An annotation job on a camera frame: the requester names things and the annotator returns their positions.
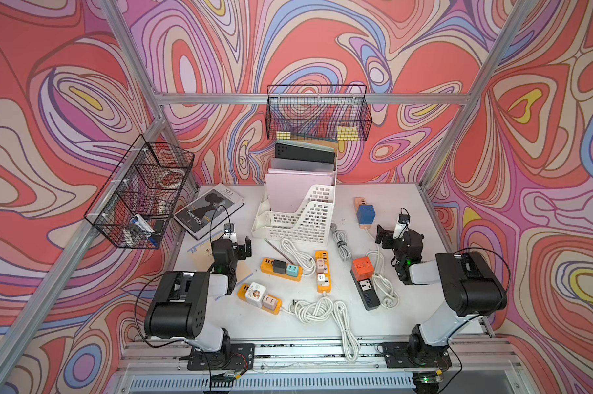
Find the orange power strip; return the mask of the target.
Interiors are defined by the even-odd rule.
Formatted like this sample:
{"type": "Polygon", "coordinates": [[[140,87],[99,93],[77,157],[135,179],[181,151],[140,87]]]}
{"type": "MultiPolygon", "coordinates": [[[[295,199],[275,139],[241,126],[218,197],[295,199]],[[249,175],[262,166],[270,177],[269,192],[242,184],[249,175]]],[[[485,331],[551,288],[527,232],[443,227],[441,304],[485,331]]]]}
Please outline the orange power strip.
{"type": "Polygon", "coordinates": [[[265,258],[263,259],[262,263],[260,264],[260,269],[261,272],[264,274],[268,274],[274,277],[281,277],[283,279],[289,280],[289,281],[293,281],[293,282],[300,282],[301,278],[302,278],[302,267],[300,267],[300,275],[299,277],[288,277],[288,275],[280,275],[280,274],[275,274],[273,272],[273,268],[272,268],[272,262],[273,259],[269,259],[269,258],[265,258]]]}
{"type": "Polygon", "coordinates": [[[332,290],[329,272],[329,255],[327,251],[315,251],[316,285],[320,294],[329,294],[332,290]]]}
{"type": "MultiPolygon", "coordinates": [[[[247,290],[249,285],[250,284],[242,284],[242,286],[237,291],[237,297],[240,300],[242,300],[243,302],[245,302],[245,291],[247,290]]],[[[258,308],[258,307],[256,307],[256,308],[260,309],[260,310],[264,310],[272,315],[278,315],[280,313],[282,306],[283,306],[283,302],[275,295],[271,295],[267,289],[266,296],[263,301],[263,306],[261,308],[258,308]]]]}

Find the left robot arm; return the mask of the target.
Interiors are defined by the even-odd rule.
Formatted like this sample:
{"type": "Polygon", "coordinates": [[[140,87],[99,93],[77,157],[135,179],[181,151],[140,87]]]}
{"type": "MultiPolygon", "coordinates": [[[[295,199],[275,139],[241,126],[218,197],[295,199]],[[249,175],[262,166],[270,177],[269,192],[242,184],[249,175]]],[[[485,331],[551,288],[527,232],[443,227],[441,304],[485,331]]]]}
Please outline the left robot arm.
{"type": "Polygon", "coordinates": [[[160,277],[147,310],[144,342],[151,337],[164,339],[168,345],[183,342],[191,346],[184,360],[189,370],[245,369],[248,359],[232,348],[230,335],[208,321],[208,300],[230,296],[237,285],[238,263],[252,256],[247,237],[239,244],[227,237],[211,243],[214,262],[206,270],[168,271],[160,277]]]}

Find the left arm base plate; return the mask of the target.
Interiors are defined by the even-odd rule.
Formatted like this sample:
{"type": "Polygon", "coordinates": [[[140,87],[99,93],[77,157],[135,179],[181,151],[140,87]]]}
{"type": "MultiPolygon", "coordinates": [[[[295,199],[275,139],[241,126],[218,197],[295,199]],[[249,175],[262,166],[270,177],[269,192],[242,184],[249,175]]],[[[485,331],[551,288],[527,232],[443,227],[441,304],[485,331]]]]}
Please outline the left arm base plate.
{"type": "Polygon", "coordinates": [[[220,351],[209,352],[194,349],[186,357],[189,371],[233,370],[245,372],[254,367],[255,344],[236,343],[220,351]]]}

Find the white cartoon plug adapter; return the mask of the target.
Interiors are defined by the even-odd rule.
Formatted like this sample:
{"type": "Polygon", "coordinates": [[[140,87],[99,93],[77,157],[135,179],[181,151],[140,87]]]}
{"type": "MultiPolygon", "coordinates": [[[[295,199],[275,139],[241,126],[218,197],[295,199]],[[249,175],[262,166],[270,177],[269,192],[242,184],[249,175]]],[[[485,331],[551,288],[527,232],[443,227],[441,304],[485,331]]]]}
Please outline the white cartoon plug adapter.
{"type": "Polygon", "coordinates": [[[252,282],[245,291],[245,302],[258,308],[263,306],[267,288],[257,282],[252,282]]]}

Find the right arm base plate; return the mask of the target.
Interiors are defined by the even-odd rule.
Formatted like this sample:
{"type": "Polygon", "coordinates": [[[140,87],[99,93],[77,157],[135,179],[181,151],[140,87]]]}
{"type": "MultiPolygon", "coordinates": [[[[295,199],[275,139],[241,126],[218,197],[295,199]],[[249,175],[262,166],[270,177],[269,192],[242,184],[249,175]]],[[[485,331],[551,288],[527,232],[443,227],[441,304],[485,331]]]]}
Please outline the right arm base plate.
{"type": "Polygon", "coordinates": [[[442,369],[452,367],[446,346],[411,345],[407,341],[388,341],[379,345],[388,369],[442,369]]]}

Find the teal plug adapter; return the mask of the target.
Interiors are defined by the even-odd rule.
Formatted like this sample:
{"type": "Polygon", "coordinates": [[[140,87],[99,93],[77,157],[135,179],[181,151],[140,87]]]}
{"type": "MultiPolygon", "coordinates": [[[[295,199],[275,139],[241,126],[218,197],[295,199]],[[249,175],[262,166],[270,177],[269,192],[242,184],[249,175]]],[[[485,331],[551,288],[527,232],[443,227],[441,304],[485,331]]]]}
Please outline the teal plug adapter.
{"type": "Polygon", "coordinates": [[[288,277],[299,277],[300,267],[294,264],[288,264],[286,266],[286,275],[288,275],[288,277]]]}

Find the pink usb charger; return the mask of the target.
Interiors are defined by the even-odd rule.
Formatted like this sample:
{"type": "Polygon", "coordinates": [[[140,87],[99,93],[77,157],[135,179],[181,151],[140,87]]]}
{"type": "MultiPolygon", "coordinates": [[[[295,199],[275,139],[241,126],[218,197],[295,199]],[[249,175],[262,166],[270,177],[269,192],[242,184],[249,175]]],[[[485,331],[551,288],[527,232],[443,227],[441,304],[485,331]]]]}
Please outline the pink usb charger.
{"type": "Polygon", "coordinates": [[[316,272],[318,274],[323,274],[326,269],[326,264],[323,259],[317,259],[316,261],[316,272]]]}

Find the black plug adapter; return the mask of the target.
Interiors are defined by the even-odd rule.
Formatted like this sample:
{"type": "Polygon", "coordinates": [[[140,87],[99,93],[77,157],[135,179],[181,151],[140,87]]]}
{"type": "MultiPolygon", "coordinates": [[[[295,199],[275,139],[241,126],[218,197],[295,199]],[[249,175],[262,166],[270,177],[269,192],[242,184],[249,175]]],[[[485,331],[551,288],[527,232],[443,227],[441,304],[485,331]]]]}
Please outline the black plug adapter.
{"type": "Polygon", "coordinates": [[[274,259],[272,262],[273,272],[275,274],[285,275],[288,263],[282,260],[274,259]]]}

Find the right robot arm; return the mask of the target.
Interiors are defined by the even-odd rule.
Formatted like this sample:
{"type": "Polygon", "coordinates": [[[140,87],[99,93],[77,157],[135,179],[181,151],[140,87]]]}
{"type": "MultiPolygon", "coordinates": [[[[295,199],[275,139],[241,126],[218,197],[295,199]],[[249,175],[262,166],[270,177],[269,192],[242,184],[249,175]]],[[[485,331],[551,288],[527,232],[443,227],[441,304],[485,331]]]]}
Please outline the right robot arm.
{"type": "Polygon", "coordinates": [[[398,224],[392,231],[377,226],[375,243],[393,252],[391,266],[406,285],[439,284],[444,302],[414,326],[403,356],[417,367],[447,368],[449,341],[473,319],[506,308],[507,289],[484,257],[469,248],[439,253],[422,261],[424,236],[398,224]]]}

